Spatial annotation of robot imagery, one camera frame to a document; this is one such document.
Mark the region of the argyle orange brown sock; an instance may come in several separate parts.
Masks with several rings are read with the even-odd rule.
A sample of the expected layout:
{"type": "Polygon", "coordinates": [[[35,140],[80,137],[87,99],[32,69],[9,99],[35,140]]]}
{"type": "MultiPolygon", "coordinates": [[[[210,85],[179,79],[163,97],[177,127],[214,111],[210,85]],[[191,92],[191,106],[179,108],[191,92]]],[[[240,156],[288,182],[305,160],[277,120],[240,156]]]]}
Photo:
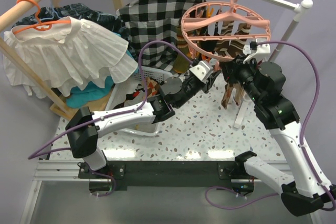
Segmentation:
{"type": "Polygon", "coordinates": [[[229,100],[230,100],[231,95],[232,95],[233,88],[234,88],[233,84],[227,83],[225,85],[224,95],[223,95],[223,98],[221,100],[221,105],[224,109],[227,109],[227,106],[229,104],[229,100]]]}

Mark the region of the pink round clip hanger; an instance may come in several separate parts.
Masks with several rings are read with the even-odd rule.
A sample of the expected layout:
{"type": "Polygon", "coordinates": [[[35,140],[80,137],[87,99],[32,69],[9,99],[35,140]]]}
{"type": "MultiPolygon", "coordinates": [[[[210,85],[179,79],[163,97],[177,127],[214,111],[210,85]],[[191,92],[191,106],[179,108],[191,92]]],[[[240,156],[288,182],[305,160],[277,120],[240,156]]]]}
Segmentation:
{"type": "Polygon", "coordinates": [[[247,42],[270,40],[270,21],[238,0],[197,4],[181,19],[181,33],[193,58],[231,61],[247,42]]]}

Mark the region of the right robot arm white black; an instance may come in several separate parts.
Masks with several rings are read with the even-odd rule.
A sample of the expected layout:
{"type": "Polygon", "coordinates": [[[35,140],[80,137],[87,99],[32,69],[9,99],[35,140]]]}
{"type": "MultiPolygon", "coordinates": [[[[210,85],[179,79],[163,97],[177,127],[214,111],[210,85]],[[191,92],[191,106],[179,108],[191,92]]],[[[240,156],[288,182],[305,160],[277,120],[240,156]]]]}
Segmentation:
{"type": "Polygon", "coordinates": [[[286,77],[273,62],[245,63],[245,55],[220,63],[228,84],[239,84],[254,103],[256,117],[276,140],[292,172],[288,175],[263,161],[252,151],[236,156],[239,178],[257,177],[276,191],[287,210],[303,216],[317,210],[335,210],[335,185],[327,179],[302,132],[303,125],[292,104],[282,94],[286,77]]]}

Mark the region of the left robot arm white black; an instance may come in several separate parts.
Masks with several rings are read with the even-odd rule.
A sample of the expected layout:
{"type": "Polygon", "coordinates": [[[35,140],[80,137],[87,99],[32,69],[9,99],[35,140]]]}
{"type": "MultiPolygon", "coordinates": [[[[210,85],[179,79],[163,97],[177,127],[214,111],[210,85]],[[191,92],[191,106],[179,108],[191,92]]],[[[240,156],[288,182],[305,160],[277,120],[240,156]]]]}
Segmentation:
{"type": "Polygon", "coordinates": [[[97,178],[108,174],[105,154],[98,148],[98,139],[133,124],[163,122],[175,115],[199,91],[207,93],[220,74],[211,72],[199,77],[191,72],[185,79],[170,77],[156,95],[145,102],[110,111],[92,112],[88,107],[77,111],[66,126],[72,156],[84,160],[97,178]]]}

